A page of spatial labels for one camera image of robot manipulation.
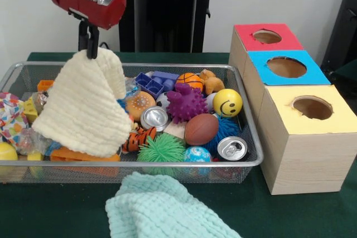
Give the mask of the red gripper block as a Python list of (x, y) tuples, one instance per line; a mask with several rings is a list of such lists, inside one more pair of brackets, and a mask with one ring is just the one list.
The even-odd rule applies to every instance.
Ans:
[(87, 58), (98, 54), (99, 30), (108, 30), (117, 25), (125, 11), (126, 0), (52, 0), (58, 7), (80, 20), (78, 51), (87, 49)]

